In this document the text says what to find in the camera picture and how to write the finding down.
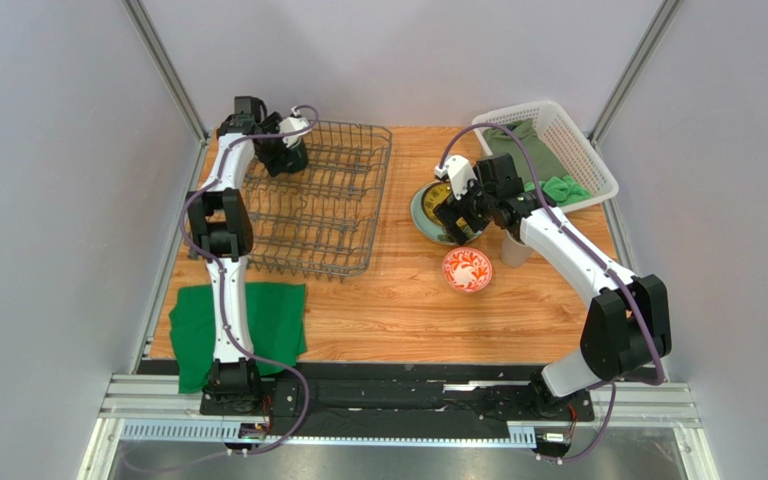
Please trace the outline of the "yellow patterned plate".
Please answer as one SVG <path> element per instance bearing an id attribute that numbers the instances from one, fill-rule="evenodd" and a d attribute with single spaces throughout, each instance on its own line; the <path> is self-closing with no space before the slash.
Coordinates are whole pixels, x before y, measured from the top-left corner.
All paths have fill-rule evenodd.
<path id="1" fill-rule="evenodd" d="M 443 223 L 435 213 L 435 209 L 444 203 L 450 194 L 447 184 L 435 182 L 428 185 L 420 197 L 420 206 L 424 215 L 434 224 L 442 227 Z"/>

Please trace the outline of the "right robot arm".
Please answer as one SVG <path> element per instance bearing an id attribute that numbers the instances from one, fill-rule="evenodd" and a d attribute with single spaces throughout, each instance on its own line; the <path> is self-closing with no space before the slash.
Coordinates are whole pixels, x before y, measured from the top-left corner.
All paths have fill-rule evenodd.
<path id="1" fill-rule="evenodd" d="M 604 254 L 539 188 L 527 190 L 512 157 L 499 154 L 476 164 L 452 155 L 436 166 L 449 194 L 434 214 L 462 245 L 489 224 L 537 252 L 562 275 L 587 308 L 579 345 L 530 379 L 527 403 L 535 415 L 552 417 L 595 385 L 618 380 L 647 364 L 664 379 L 661 360 L 672 350 L 667 287 Z"/>

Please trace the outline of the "red white patterned bowl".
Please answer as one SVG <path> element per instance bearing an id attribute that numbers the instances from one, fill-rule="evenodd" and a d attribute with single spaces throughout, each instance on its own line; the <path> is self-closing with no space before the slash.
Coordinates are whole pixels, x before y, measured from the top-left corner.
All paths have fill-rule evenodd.
<path id="1" fill-rule="evenodd" d="M 446 283 L 461 293 L 477 293 L 492 281 L 493 266 L 489 258 L 472 247 L 458 247 L 444 257 L 442 274 Z"/>

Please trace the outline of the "dark green mug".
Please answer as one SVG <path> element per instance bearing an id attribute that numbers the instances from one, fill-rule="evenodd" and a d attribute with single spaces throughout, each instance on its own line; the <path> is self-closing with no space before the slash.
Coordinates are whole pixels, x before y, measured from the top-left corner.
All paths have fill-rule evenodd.
<path id="1" fill-rule="evenodd" d="M 283 140 L 274 140 L 266 162 L 266 169 L 271 177 L 283 173 L 298 173 L 307 168 L 309 156 L 303 139 L 298 139 L 291 145 Z"/>

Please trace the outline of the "light blue flower plate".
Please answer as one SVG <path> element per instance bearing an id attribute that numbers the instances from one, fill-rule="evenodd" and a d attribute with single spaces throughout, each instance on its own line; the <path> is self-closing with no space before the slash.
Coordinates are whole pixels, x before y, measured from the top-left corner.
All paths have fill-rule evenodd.
<path id="1" fill-rule="evenodd" d="M 441 245 L 458 246 L 446 234 L 443 227 L 440 227 L 432 223 L 422 212 L 422 209 L 420 206 L 421 194 L 428 185 L 435 182 L 431 182 L 424 185 L 419 190 L 417 190 L 413 195 L 410 202 L 410 214 L 411 214 L 412 221 L 415 227 L 422 233 L 422 235 L 425 236 L 427 239 L 431 240 L 432 242 L 435 242 Z"/>

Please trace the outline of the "beige cup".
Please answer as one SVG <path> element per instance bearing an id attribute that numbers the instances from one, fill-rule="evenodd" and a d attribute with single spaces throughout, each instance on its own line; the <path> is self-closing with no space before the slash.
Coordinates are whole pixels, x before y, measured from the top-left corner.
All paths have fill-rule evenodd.
<path id="1" fill-rule="evenodd" d="M 519 268 L 529 260 L 533 253 L 532 247 L 519 241 L 510 232 L 505 232 L 499 254 L 503 264 L 511 268 Z"/>

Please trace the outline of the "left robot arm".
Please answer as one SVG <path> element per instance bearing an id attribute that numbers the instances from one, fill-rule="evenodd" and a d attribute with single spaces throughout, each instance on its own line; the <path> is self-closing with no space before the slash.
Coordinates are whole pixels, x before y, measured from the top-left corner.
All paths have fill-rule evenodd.
<path id="1" fill-rule="evenodd" d="M 254 160 L 272 177 L 304 170 L 308 152 L 296 132 L 308 125 L 298 113 L 269 111 L 257 97 L 235 97 L 233 112 L 216 132 L 212 169 L 201 187 L 187 195 L 187 240 L 206 260 L 215 311 L 216 340 L 202 389 L 203 414 L 253 415 L 264 408 L 247 321 L 245 274 L 254 229 L 242 183 Z"/>

